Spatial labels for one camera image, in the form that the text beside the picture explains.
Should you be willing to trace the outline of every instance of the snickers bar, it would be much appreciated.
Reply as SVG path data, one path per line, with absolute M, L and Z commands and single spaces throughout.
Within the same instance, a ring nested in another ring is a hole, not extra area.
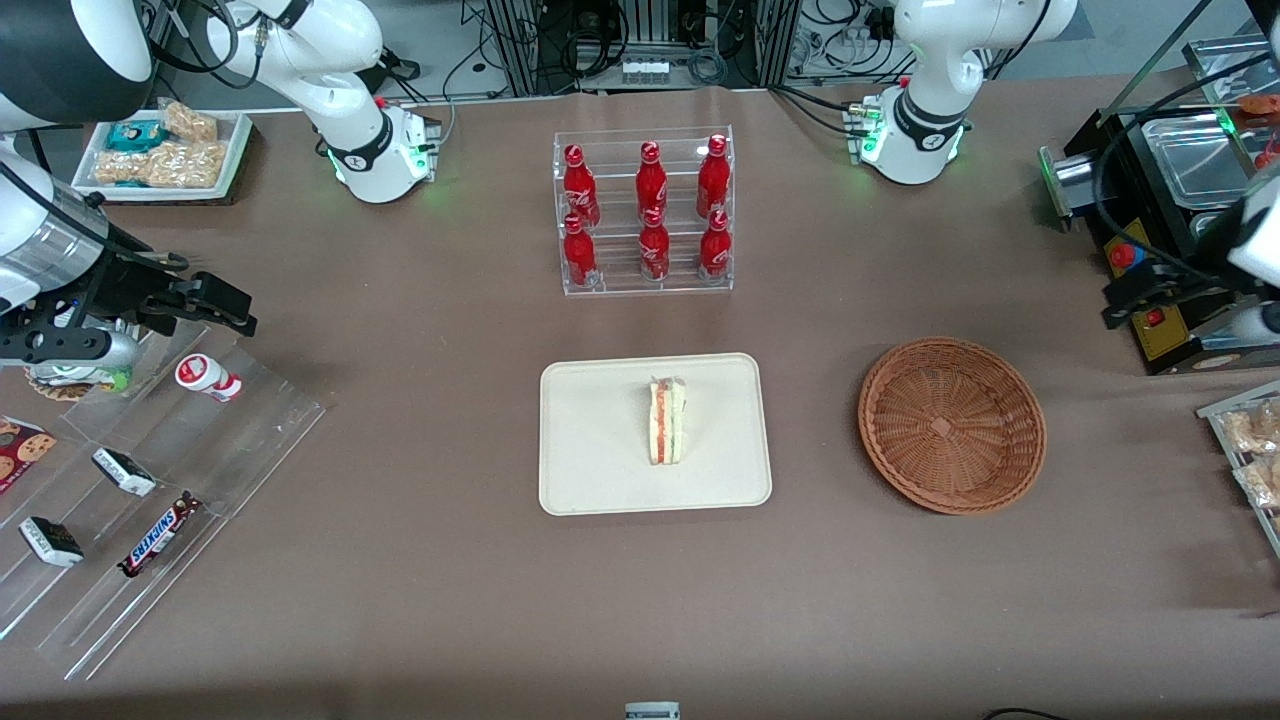
M 200 509 L 204 502 L 196 500 L 189 492 L 183 491 L 182 497 L 179 497 L 173 507 L 165 510 L 165 514 L 160 516 L 160 520 L 147 532 L 142 542 L 133 548 L 120 564 L 120 570 L 124 570 L 125 577 L 137 578 L 138 573 L 151 562 L 155 556 L 160 555 L 164 546 L 169 544 L 169 541 L 178 534 L 178 530 L 187 524 L 187 518 L 192 512 Z

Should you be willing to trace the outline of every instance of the wicker basket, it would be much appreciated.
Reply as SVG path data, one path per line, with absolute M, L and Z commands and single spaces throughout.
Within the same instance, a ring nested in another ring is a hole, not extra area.
M 986 347 L 947 337 L 900 345 L 876 363 L 858 429 L 890 484 L 951 515 L 1007 507 L 1044 464 L 1044 414 L 1027 380 Z

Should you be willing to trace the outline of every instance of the clear acrylic bottle rack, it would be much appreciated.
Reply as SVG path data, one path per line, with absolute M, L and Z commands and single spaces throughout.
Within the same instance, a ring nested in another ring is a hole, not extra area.
M 557 247 L 561 259 L 561 284 L 564 295 L 650 295 L 658 292 L 727 292 L 733 288 L 733 258 L 728 274 L 719 284 L 707 284 L 698 277 L 698 258 L 707 220 L 698 215 L 698 170 L 707 156 L 707 141 L 721 133 L 728 138 L 730 176 L 724 210 L 730 233 L 735 233 L 736 205 L 733 188 L 737 168 L 733 164 L 732 126 L 664 129 L 620 129 L 599 132 L 558 132 L 552 149 L 552 179 L 556 201 Z M 648 140 L 662 150 L 667 170 L 667 232 L 671 234 L 671 272 L 662 282 L 645 279 L 640 273 L 640 218 L 636 208 L 636 173 L 640 170 L 640 145 Z M 595 242 L 595 263 L 600 281 L 593 287 L 579 287 L 570 279 L 564 260 L 564 147 L 579 145 L 586 167 L 595 176 L 600 201 L 600 223 L 588 232 Z
M 154 374 L 136 373 L 134 392 L 95 391 L 63 415 L 54 428 L 59 445 L 36 465 L 49 464 L 51 477 L 3 509 L 0 628 L 8 634 L 23 621 L 47 632 L 37 650 L 67 679 L 88 679 L 106 662 L 324 414 L 224 333 L 183 323 L 174 338 L 148 341 L 138 366 L 154 354 Z M 243 393 L 221 404 L 179 387 L 173 370 L 188 352 L 238 374 Z M 119 489 L 91 460 L 99 447 L 129 455 L 159 486 L 145 497 Z M 184 489 L 204 507 L 137 578 L 127 578 L 116 562 Z M 69 569 L 40 561 L 17 530 L 31 515 L 67 525 L 84 560 Z

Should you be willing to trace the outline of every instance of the brown tablecloth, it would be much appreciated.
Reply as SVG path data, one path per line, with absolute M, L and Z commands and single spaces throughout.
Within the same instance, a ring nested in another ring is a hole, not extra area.
M 110 214 L 251 292 L 243 346 L 329 413 L 97 678 L 59 680 L 22 626 L 0 643 L 0 715 L 1277 716 L 1275 560 L 1193 415 L 1274 373 L 1143 377 L 1036 161 L 1123 81 L 991 85 L 925 187 L 765 92 L 465 106 L 438 182 L 387 206 L 334 181 L 302 115 L 256 117 L 238 205 Z M 552 135 L 721 123 L 733 292 L 564 299 Z M 856 438 L 863 374 L 925 334 L 991 347 L 1043 404 L 1044 471 L 1004 512 L 909 505 Z M 760 365 L 765 505 L 539 507 L 543 368 L 721 351 Z M 6 411 L 60 410 L 19 375 Z

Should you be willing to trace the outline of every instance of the coca-cola bottle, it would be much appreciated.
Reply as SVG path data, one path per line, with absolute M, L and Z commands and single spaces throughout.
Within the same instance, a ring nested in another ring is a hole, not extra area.
M 703 246 L 698 255 L 698 277 L 707 284 L 719 284 L 728 274 L 728 259 L 733 238 L 728 234 L 728 214 L 712 210 L 703 233 Z
M 582 159 L 582 146 L 564 147 L 564 200 L 570 213 L 577 213 L 588 227 L 600 224 L 600 201 L 595 196 L 595 176 Z
M 582 229 L 582 218 L 564 218 L 564 261 L 568 263 L 568 279 L 579 287 L 591 287 L 600 281 L 600 270 L 595 266 L 595 243 Z
M 640 274 L 655 282 L 666 279 L 671 269 L 671 236 L 662 224 L 663 217 L 662 208 L 645 209 L 640 231 Z
M 667 170 L 662 169 L 658 143 L 652 140 L 640 146 L 640 172 L 636 173 L 636 213 L 644 218 L 649 208 L 667 209 Z
M 705 218 L 717 208 L 724 209 L 728 199 L 728 178 L 732 170 L 728 167 L 728 138 L 723 135 L 713 135 L 707 141 L 707 158 L 698 170 L 698 215 Z

